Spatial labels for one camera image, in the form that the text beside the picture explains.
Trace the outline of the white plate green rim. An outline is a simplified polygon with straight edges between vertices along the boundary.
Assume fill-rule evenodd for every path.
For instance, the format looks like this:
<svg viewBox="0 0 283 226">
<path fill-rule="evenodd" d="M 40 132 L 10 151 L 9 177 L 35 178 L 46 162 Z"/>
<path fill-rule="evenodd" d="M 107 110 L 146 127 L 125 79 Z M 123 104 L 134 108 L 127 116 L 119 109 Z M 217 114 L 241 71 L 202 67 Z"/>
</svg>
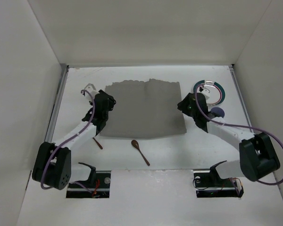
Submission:
<svg viewBox="0 0 283 226">
<path fill-rule="evenodd" d="M 210 90 L 210 98 L 206 99 L 208 107 L 215 107 L 221 105 L 225 100 L 225 90 L 216 81 L 200 80 L 196 82 L 192 88 L 193 92 L 199 93 L 199 87 L 204 85 Z"/>
</svg>

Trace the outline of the purple plastic cup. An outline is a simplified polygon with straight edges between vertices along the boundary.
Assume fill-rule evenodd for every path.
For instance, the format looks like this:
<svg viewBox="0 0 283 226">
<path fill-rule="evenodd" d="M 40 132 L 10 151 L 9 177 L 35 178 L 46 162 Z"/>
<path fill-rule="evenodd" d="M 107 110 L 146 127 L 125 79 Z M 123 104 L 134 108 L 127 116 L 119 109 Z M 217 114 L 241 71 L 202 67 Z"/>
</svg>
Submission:
<svg viewBox="0 0 283 226">
<path fill-rule="evenodd" d="M 224 110 L 223 110 L 222 108 L 220 108 L 220 107 L 213 107 L 213 108 L 211 109 L 211 112 L 212 112 L 213 114 L 215 114 L 217 117 L 222 117 L 222 118 L 224 118 L 224 116 L 225 116 Z"/>
</svg>

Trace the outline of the grey cloth placemat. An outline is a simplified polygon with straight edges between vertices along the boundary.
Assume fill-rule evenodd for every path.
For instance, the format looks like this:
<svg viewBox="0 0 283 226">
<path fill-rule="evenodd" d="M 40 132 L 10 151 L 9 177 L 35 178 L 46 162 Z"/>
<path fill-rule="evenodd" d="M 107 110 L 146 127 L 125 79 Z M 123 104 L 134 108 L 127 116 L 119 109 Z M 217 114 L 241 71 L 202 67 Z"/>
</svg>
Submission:
<svg viewBox="0 0 283 226">
<path fill-rule="evenodd" d="M 116 104 L 100 133 L 103 137 L 155 139 L 187 132 L 177 109 L 182 100 L 179 82 L 127 80 L 106 86 Z"/>
</svg>

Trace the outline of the brown wooden fork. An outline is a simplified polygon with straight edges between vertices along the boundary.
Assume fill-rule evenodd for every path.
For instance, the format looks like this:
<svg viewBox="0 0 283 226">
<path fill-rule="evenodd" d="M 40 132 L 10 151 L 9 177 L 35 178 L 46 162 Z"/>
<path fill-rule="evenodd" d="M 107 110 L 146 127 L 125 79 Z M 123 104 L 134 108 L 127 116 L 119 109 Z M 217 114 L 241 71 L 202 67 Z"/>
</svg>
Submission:
<svg viewBox="0 0 283 226">
<path fill-rule="evenodd" d="M 94 142 L 97 144 L 97 146 L 101 149 L 101 150 L 103 150 L 103 147 L 102 147 L 102 145 L 96 140 L 96 138 L 92 138 L 93 140 L 94 140 Z"/>
</svg>

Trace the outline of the brown wooden spoon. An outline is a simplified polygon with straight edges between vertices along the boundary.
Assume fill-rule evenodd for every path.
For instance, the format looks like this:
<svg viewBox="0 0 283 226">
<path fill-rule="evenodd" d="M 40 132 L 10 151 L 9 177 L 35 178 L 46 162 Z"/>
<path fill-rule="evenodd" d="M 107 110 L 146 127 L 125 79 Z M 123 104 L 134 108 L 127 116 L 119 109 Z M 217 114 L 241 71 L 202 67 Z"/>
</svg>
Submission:
<svg viewBox="0 0 283 226">
<path fill-rule="evenodd" d="M 141 156 L 142 156 L 142 158 L 144 159 L 144 161 L 146 162 L 146 164 L 147 164 L 148 166 L 150 166 L 149 161 L 147 160 L 147 158 L 144 156 L 144 154 L 143 154 L 143 153 L 141 152 L 141 150 L 140 150 L 139 143 L 138 143 L 136 140 L 132 140 L 132 141 L 131 141 L 131 145 L 132 145 L 136 150 L 139 151 L 139 153 L 141 154 Z"/>
</svg>

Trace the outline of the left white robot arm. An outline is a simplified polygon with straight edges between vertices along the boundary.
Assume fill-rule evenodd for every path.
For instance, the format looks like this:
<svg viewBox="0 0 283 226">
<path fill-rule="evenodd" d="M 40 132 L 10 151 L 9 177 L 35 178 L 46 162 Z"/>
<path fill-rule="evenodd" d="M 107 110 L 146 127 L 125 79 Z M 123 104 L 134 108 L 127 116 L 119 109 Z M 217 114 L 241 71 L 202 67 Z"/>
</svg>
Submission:
<svg viewBox="0 0 283 226">
<path fill-rule="evenodd" d="M 84 88 L 81 93 L 91 105 L 82 121 L 63 138 L 53 143 L 43 142 L 39 147 L 32 179 L 39 182 L 43 190 L 62 190 L 68 184 L 88 189 L 96 184 L 96 168 L 83 162 L 73 163 L 72 152 L 104 129 L 116 101 L 103 90 Z"/>
</svg>

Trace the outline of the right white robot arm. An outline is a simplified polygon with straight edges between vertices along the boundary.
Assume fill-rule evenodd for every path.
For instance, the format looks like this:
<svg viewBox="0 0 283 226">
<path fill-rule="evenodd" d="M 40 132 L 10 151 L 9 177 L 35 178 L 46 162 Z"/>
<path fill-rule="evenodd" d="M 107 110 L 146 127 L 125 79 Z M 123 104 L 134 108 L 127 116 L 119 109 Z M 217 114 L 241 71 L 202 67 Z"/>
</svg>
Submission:
<svg viewBox="0 0 283 226">
<path fill-rule="evenodd" d="M 189 93 L 177 105 L 183 114 L 192 117 L 201 130 L 219 137 L 239 152 L 239 159 L 222 161 L 211 167 L 221 179 L 245 177 L 259 181 L 280 168 L 280 162 L 270 136 L 266 132 L 254 134 L 238 127 L 226 126 L 222 110 L 208 110 L 201 93 Z"/>
</svg>

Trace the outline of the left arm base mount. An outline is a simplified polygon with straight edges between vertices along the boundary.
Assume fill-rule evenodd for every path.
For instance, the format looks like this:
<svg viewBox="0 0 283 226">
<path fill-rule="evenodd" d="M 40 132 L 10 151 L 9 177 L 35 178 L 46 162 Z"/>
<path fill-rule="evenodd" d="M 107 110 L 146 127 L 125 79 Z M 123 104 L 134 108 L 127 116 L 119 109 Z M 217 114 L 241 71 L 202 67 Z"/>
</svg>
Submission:
<svg viewBox="0 0 283 226">
<path fill-rule="evenodd" d="M 111 171 L 96 170 L 94 166 L 78 163 L 71 168 L 67 185 L 68 199 L 102 199 L 110 196 Z"/>
</svg>

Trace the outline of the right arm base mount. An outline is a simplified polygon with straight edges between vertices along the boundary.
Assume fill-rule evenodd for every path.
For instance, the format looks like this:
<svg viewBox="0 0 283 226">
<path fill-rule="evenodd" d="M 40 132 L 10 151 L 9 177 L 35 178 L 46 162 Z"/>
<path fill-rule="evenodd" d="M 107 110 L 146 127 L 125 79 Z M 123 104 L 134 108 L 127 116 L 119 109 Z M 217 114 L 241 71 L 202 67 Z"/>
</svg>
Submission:
<svg viewBox="0 0 283 226">
<path fill-rule="evenodd" d="M 197 198 L 242 198 L 244 188 L 239 178 L 221 179 L 216 168 L 226 161 L 219 162 L 209 169 L 193 171 L 192 184 Z"/>
</svg>

